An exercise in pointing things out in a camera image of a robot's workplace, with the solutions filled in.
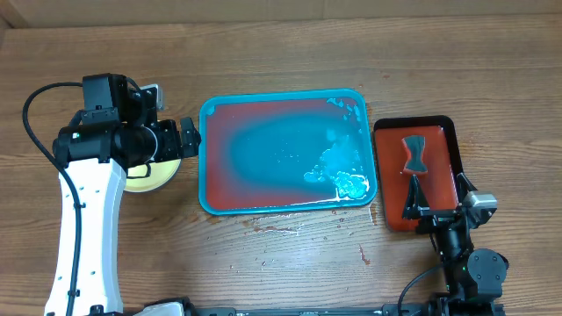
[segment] round plate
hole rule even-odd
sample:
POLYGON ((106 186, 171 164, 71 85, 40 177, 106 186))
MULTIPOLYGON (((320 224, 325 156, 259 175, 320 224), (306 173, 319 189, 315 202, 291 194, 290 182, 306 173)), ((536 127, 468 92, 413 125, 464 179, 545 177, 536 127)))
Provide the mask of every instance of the round plate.
MULTIPOLYGON (((181 159, 170 162, 152 162, 150 163, 150 176, 142 179, 126 179, 125 191, 141 193, 156 190, 174 177, 181 164, 181 159)), ((144 176, 146 174, 147 167, 144 165, 130 168, 128 172, 129 176, 144 176)))

